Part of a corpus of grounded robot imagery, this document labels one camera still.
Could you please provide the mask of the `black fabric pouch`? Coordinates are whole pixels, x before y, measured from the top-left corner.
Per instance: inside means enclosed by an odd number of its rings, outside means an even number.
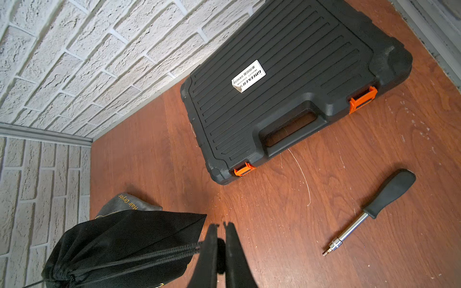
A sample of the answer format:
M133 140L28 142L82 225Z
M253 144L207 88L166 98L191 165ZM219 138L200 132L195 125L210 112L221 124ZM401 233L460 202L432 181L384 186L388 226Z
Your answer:
M205 214L127 210L76 225L41 273L48 288L158 288L199 250Z

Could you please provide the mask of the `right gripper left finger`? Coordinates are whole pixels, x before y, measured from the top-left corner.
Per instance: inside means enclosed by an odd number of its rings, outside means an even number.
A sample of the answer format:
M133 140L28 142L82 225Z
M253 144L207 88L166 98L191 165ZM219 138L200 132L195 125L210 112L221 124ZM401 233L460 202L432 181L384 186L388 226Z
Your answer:
M199 259L196 263L194 273L187 285L187 288L216 288L217 258L217 225L210 224L205 240L200 248Z

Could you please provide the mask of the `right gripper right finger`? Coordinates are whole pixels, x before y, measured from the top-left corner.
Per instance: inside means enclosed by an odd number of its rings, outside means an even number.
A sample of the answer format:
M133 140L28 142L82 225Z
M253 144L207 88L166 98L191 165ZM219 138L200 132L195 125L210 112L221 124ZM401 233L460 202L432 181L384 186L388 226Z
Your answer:
M224 224L225 282L227 288L257 288L234 223Z

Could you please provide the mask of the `grey fabric pouch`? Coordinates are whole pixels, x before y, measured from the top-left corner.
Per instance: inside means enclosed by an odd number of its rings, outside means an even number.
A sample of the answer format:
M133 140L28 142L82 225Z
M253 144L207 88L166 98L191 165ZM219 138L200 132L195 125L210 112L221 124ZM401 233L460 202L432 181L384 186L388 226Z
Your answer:
M127 210L162 211L163 208L161 206L149 204L134 195L120 193L102 207L96 219Z

